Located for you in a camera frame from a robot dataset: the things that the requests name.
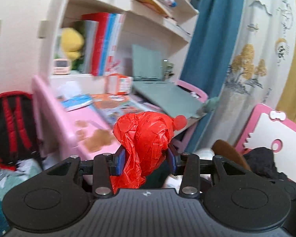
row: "yellow plush toy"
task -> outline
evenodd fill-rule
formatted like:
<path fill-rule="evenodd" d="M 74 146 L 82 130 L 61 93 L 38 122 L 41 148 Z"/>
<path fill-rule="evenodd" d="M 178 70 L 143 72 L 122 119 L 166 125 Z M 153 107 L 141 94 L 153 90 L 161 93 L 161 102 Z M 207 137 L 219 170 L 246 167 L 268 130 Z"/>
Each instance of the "yellow plush toy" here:
<path fill-rule="evenodd" d="M 84 45 L 83 36 L 73 28 L 63 28 L 60 48 L 67 59 L 74 61 L 81 56 L 80 49 Z"/>

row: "black cloth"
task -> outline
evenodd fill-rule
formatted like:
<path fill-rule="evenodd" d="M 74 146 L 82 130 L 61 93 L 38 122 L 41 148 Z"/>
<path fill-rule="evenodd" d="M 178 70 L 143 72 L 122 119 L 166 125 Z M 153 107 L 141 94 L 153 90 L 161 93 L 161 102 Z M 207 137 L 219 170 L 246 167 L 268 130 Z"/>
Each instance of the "black cloth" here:
<path fill-rule="evenodd" d="M 287 179 L 284 173 L 279 173 L 277 171 L 272 150 L 259 147 L 251 150 L 249 153 L 243 155 L 243 157 L 249 164 L 253 173 L 271 179 Z"/>

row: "tree print on curtain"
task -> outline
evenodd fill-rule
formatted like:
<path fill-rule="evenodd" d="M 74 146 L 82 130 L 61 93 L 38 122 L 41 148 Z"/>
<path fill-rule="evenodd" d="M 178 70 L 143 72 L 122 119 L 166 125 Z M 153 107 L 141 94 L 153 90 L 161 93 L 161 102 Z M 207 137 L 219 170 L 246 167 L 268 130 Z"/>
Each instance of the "tree print on curtain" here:
<path fill-rule="evenodd" d="M 225 87 L 232 89 L 236 93 L 249 94 L 246 86 L 263 88 L 259 82 L 259 77 L 266 76 L 267 69 L 264 59 L 260 59 L 255 67 L 253 64 L 254 47 L 247 43 L 240 53 L 232 61 L 227 71 Z"/>

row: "brown object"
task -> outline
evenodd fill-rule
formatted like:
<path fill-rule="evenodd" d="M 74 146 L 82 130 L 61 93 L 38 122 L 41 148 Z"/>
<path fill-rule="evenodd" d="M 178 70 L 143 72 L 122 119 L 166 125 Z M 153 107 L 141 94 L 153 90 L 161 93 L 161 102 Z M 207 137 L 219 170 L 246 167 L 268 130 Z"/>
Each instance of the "brown object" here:
<path fill-rule="evenodd" d="M 240 153 L 238 153 L 236 149 L 226 141 L 217 140 L 212 146 L 212 150 L 215 153 L 215 155 L 224 156 L 225 158 L 228 158 L 229 160 L 237 163 L 243 168 L 251 171 L 249 165 L 245 161 L 245 158 Z"/>
<path fill-rule="evenodd" d="M 103 146 L 111 145 L 114 140 L 115 137 L 108 130 L 97 129 L 92 136 L 84 140 L 83 144 L 89 152 L 96 152 Z"/>
<path fill-rule="evenodd" d="M 75 126 L 76 127 L 87 127 L 88 126 L 88 122 L 84 121 L 84 120 L 76 120 L 75 122 Z"/>
<path fill-rule="evenodd" d="M 86 135 L 86 131 L 84 129 L 78 130 L 76 132 L 76 136 L 77 136 L 78 141 L 84 140 L 85 139 L 85 135 Z"/>
<path fill-rule="evenodd" d="M 119 102 L 114 100 L 104 100 L 100 103 L 100 107 L 102 109 L 112 109 L 118 106 L 119 106 Z"/>

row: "gray laptop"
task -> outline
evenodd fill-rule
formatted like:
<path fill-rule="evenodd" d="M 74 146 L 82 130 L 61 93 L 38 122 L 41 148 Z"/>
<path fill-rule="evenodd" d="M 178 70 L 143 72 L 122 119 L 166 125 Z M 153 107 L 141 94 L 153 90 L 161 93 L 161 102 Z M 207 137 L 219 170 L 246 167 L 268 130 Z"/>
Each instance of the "gray laptop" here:
<path fill-rule="evenodd" d="M 196 111 L 202 103 L 191 94 L 171 82 L 163 81 L 161 54 L 132 45 L 133 49 L 133 91 L 139 93 L 152 104 L 162 108 L 169 116 L 175 118 L 184 115 L 199 118 Z"/>

